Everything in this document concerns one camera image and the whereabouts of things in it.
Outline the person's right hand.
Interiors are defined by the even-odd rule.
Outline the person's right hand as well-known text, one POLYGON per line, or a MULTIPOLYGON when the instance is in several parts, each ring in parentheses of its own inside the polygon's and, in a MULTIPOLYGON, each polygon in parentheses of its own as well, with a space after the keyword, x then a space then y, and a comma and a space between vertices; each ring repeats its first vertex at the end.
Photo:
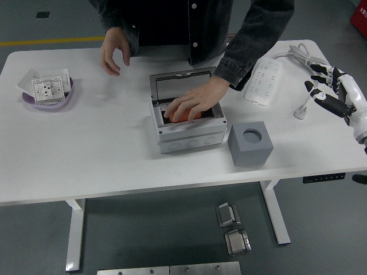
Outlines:
POLYGON ((129 66, 130 46, 124 30, 120 27, 112 27, 106 31, 100 56, 100 66, 104 71, 112 76, 120 76, 120 67, 113 59, 115 50, 121 51, 124 65, 129 66))

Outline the person's left hand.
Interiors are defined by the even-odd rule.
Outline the person's left hand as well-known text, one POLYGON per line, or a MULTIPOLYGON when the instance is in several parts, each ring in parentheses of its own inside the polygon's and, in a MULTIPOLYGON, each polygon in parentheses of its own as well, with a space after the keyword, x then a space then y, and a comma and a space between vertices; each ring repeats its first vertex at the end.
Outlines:
POLYGON ((204 84, 187 91, 174 99, 167 107, 164 117, 173 117, 177 121, 189 109, 188 122, 192 122, 196 114, 216 105, 226 94, 230 83, 219 76, 213 75, 204 84))

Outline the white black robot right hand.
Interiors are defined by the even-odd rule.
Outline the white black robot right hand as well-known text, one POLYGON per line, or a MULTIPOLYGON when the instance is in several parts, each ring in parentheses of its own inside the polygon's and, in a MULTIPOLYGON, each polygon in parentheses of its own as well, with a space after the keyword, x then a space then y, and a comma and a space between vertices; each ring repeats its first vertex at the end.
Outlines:
POLYGON ((353 128, 356 141, 366 145, 366 99, 354 78, 330 65, 311 64, 310 68, 320 74, 311 78, 327 85, 338 96, 328 95, 311 81, 306 81, 304 84, 312 99, 325 110, 343 118, 353 128))

